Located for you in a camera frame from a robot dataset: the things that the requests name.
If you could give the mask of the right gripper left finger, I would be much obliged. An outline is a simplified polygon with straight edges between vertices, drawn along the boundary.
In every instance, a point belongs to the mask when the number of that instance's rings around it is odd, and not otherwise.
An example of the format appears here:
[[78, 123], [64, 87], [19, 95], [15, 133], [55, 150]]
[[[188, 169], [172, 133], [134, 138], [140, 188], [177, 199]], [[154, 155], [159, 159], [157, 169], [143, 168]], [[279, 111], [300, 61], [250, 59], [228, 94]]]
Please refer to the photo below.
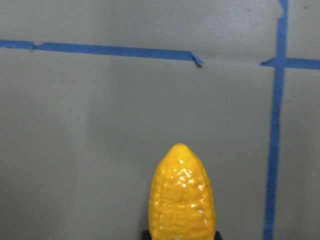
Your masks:
[[141, 233], [141, 240], [151, 240], [151, 234], [149, 230], [143, 230]]

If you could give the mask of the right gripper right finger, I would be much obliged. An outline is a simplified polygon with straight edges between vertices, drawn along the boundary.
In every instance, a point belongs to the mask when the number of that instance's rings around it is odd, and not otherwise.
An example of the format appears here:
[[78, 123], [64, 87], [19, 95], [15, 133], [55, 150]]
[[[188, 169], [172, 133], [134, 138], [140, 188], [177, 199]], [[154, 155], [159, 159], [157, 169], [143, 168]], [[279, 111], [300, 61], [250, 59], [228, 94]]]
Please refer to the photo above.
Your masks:
[[219, 231], [215, 232], [214, 240], [223, 240], [222, 235]]

